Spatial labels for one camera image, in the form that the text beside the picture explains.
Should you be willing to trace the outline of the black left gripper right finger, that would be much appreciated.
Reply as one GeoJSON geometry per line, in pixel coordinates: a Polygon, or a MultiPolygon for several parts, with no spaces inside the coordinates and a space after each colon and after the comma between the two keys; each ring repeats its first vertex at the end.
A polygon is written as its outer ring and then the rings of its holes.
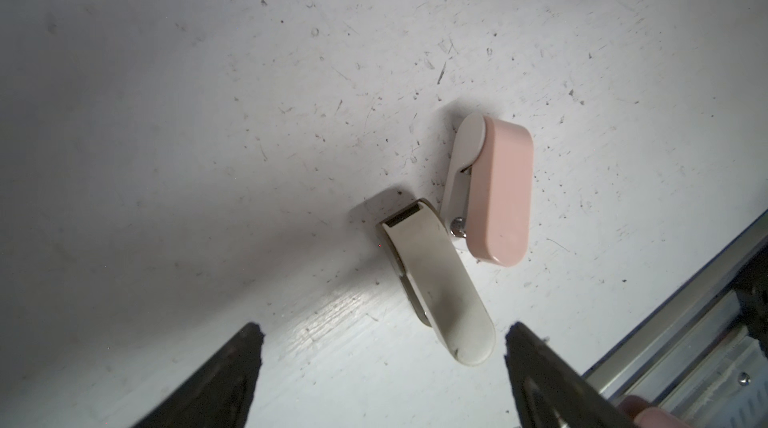
{"type": "Polygon", "coordinates": [[[525,324],[506,335],[505,362],[523,427],[632,427],[525,324]]]}

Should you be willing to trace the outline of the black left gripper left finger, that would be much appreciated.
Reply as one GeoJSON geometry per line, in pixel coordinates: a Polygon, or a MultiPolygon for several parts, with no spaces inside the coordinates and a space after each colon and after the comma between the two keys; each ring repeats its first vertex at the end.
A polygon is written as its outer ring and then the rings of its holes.
{"type": "Polygon", "coordinates": [[[254,399],[264,334],[244,325],[138,427],[228,427],[246,425],[254,399]]]}

